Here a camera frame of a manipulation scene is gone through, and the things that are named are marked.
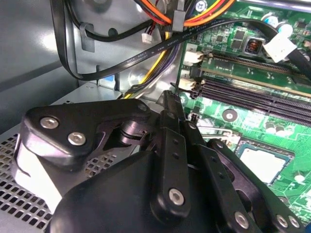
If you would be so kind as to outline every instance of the black robotic arm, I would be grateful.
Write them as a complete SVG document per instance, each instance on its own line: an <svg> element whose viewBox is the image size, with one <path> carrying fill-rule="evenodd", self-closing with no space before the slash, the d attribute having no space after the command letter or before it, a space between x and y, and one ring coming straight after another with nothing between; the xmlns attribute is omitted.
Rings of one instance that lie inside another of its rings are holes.
<svg viewBox="0 0 311 233"><path fill-rule="evenodd" d="M159 113L139 100L113 100L25 115L13 173L17 182L46 177L55 192L47 232L305 232L222 141L206 144L177 95L165 91L157 104ZM88 159L131 145L140 151L81 178Z"/></svg>

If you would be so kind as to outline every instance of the white plug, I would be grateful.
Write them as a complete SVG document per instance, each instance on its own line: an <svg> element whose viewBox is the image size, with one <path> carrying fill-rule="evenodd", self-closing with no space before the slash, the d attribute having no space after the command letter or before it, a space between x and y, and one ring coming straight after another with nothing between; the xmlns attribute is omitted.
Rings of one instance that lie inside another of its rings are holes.
<svg viewBox="0 0 311 233"><path fill-rule="evenodd" d="M144 44L152 44L152 41L153 41L153 37L152 35L149 35L147 33L142 33L141 34L141 40Z"/></svg>
<svg viewBox="0 0 311 233"><path fill-rule="evenodd" d="M204 54L200 51L192 52L186 51L184 57L184 64L188 66L192 66L193 64L199 63L203 61Z"/></svg>

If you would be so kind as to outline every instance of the black cable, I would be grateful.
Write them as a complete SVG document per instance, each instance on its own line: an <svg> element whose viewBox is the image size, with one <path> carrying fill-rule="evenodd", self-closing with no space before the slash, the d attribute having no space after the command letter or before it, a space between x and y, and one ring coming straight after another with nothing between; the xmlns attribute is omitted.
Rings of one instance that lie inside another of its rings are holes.
<svg viewBox="0 0 311 233"><path fill-rule="evenodd" d="M77 28L80 28L81 26L81 23L80 21L78 20L77 16L75 15L74 13L74 10L72 8L72 5L71 5L71 2L70 0L64 0L65 1L65 4L66 4L66 8L68 10L68 13L69 13L69 17L71 19L71 21L73 22L73 24L77 27ZM123 32L121 34L118 34L118 35L114 35L114 36L104 36L104 35L100 35L100 34L97 34L97 33L93 33L93 32L90 32L86 29L86 35L93 39L93 40L98 40L98 41L101 41L101 42L113 42L113 41L117 41L117 40L122 40L124 38L127 38L135 33L138 33L139 31L147 28L148 26L150 26L150 24L153 23L153 20L148 20L146 22L143 22L133 28L131 28L130 30L127 30L126 32Z"/></svg>
<svg viewBox="0 0 311 233"><path fill-rule="evenodd" d="M174 49L175 48L168 49L166 54L164 55L164 57L160 61L160 63L157 65L157 67L152 72L151 76L144 83L131 86L131 88L126 91L125 96L127 94L133 94L133 93L136 93L136 92L144 89L150 82L152 82L152 80L155 79L158 76L158 74L160 74L163 71L163 67L169 61L170 57L172 56L172 54L174 52Z"/></svg>
<svg viewBox="0 0 311 233"><path fill-rule="evenodd" d="M65 24L65 12L64 12L64 2L63 0L51 0L51 8L52 8L52 18L54 24L54 32L56 37L56 45L57 51L60 58L60 61L64 68L75 78L83 81L91 81L102 79L116 73L119 73L127 68L130 68L134 65L137 65L140 62L145 61L146 59L153 57L164 50L167 50L173 46L176 46L197 34L203 33L208 29L212 29L215 27L219 27L221 25L236 23L236 22L246 22L250 25L258 28L261 32L266 35L269 39L272 39L277 35L277 30L272 26L254 19L230 19L230 18L222 18L215 19L206 24L191 27L185 30L182 33L177 33L173 37L168 40L165 40L150 49L141 52L134 57L127 59L124 62L121 62L113 67L110 67L106 70L102 70L95 73L88 74L73 74L69 67L68 63L68 55L67 55L67 39L66 39L66 24ZM296 67L309 79L311 79L311 64L308 63L306 58L295 49L291 54L289 54L290 61L296 65Z"/></svg>

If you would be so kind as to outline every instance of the black wire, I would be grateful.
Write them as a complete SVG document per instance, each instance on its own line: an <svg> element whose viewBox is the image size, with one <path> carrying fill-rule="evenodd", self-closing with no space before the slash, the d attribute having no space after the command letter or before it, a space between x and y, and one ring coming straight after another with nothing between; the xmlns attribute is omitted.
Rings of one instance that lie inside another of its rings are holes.
<svg viewBox="0 0 311 233"><path fill-rule="evenodd" d="M80 28L81 22L78 20L77 16L75 15L70 0L64 0L64 1L65 1L66 8L68 10L69 17L70 17L71 21L73 22L73 24L77 28ZM114 36L100 35L100 34L97 34L97 33L90 32L87 29L86 29L86 35L89 38L93 39L93 40L98 40L98 41L101 41L101 42L113 42L113 41L122 40L124 38L127 38L127 37L129 37L129 36L139 32L139 31L147 28L152 23L153 23L153 20L150 19L150 20L148 20L146 22L143 22L143 23L141 23L141 24L131 28L130 30L127 30L126 32L123 32L121 34L114 35Z"/></svg>
<svg viewBox="0 0 311 233"><path fill-rule="evenodd" d="M83 81L91 81L102 79L116 73L119 73L127 68L130 68L134 65L137 65L140 62L145 61L146 59L153 57L164 50L167 50L173 46L176 46L200 33L205 32L208 29L212 29L215 27L219 27L229 23L236 22L246 22L250 25L258 28L261 32L272 39L277 35L277 30L266 24L260 20L255 19L230 19L230 18L222 18L215 19L211 22L205 23L203 25L197 27L191 27L186 29L182 33L177 33L172 36L170 39L165 40L150 49L143 51L124 62L121 62L113 67L110 67L106 70L101 70L99 72L88 73L88 74L74 74L69 66L68 62L68 53L67 53L67 38L66 38L66 23L65 23L65 11L64 11L64 2L63 0L51 0L51 9L52 9L52 18L54 25L54 32L56 38L57 51L60 58L60 61L64 68L75 78ZM296 65L296 67L308 78L311 79L311 64L307 61L307 59L297 50L295 49L292 53L288 55L290 61Z"/></svg>

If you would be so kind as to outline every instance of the ventilation holes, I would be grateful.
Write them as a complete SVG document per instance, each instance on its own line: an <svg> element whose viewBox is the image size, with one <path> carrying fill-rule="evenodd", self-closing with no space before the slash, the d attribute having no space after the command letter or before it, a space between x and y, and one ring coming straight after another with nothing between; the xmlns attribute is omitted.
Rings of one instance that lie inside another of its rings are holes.
<svg viewBox="0 0 311 233"><path fill-rule="evenodd" d="M17 134L0 142L0 211L5 211L12 216L44 230L52 218L44 200L29 193L15 183L9 174L13 159ZM86 176L92 177L111 166L116 158L113 154L106 154L88 161Z"/></svg>

